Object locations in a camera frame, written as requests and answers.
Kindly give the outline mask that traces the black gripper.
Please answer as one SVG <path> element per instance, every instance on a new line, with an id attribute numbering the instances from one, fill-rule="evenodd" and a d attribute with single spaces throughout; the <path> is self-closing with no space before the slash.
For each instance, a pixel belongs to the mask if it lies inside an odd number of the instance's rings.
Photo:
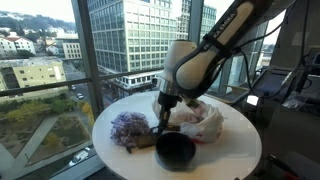
<path id="1" fill-rule="evenodd" d="M 159 113 L 159 125 L 150 128 L 150 132 L 158 130 L 161 134 L 165 129 L 168 131 L 180 131 L 180 126 L 168 125 L 168 121 L 171 114 L 171 109 L 177 105 L 177 102 L 181 102 L 182 99 L 179 96 L 172 96 L 159 92 L 158 103 L 161 106 Z"/>

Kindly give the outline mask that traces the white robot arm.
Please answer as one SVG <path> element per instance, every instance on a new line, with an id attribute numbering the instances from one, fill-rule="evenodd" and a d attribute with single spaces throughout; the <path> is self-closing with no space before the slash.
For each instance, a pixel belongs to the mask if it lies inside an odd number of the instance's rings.
<path id="1" fill-rule="evenodd" d="M 234 0 L 199 44 L 175 40 L 168 49 L 164 69 L 159 74 L 157 132 L 168 128 L 171 109 L 185 102 L 196 108 L 217 79 L 222 66 L 245 44 L 241 39 L 254 27 L 269 21 L 298 0 Z"/>

